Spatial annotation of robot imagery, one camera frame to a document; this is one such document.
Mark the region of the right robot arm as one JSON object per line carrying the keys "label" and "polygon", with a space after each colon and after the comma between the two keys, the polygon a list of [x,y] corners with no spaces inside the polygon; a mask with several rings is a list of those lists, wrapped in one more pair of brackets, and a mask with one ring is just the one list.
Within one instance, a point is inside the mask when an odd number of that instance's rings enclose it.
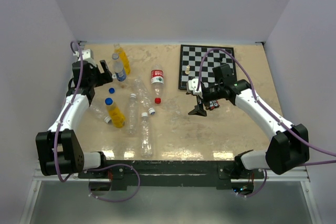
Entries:
{"label": "right robot arm", "polygon": [[234,174],[246,178],[253,169],[269,169],[281,175],[307,162],[308,130],[302,124],[294,125],[276,113],[253,91],[246,80],[237,81],[228,64],[213,68],[215,82],[204,86],[197,78],[187,82],[187,93],[196,96],[197,105],[190,115],[206,116],[203,106],[211,101],[225,99],[243,110],[262,129],[270,144],[265,151],[246,151],[235,156]]}

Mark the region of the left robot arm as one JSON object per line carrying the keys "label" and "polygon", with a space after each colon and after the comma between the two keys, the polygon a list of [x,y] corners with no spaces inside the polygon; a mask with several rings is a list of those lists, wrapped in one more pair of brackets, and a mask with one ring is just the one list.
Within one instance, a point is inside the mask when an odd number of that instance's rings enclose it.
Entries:
{"label": "left robot arm", "polygon": [[103,73],[91,60],[72,64],[74,87],[68,86],[66,103],[55,121],[46,131],[36,136],[36,147],[43,175],[74,174],[90,170],[97,178],[108,174],[109,165],[102,152],[83,152],[75,131],[95,96],[95,88],[113,81],[105,60],[100,64]]}

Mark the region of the yellow tea bottle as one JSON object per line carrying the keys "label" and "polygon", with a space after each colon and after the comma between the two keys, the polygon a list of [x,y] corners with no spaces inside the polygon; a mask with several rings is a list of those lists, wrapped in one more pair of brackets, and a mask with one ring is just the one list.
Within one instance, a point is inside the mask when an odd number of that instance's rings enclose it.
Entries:
{"label": "yellow tea bottle", "polygon": [[123,62],[124,69],[127,75],[130,74],[131,68],[128,57],[124,51],[124,49],[120,46],[120,44],[114,44],[114,52],[119,54],[120,59]]}

